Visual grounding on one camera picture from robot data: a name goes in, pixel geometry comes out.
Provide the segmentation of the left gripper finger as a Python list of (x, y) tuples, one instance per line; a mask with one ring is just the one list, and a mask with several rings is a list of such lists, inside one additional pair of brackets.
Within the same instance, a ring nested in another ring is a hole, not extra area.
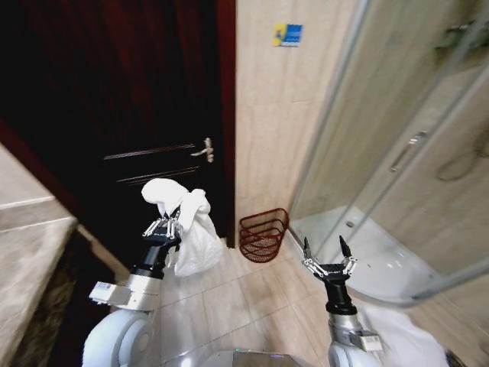
[(176, 208), (167, 217), (167, 238), (170, 240), (181, 239), (179, 217), (180, 208)]
[(143, 238), (149, 238), (153, 236), (158, 229), (160, 228), (165, 228), (168, 224), (169, 218), (167, 216), (163, 216), (160, 218), (155, 219), (149, 226), (148, 228), (143, 232), (142, 237)]

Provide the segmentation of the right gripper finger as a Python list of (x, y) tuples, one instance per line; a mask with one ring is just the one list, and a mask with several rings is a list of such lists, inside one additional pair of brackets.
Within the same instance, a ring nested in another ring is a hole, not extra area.
[(318, 260), (312, 255), (310, 250), (309, 241), (307, 237), (303, 241), (303, 265), (315, 276), (324, 277), (325, 271), (318, 262)]
[(344, 276), (351, 276), (357, 266), (358, 260), (352, 255), (351, 249), (342, 235), (339, 236), (339, 243), (343, 255), (342, 262), (340, 263), (341, 273)]

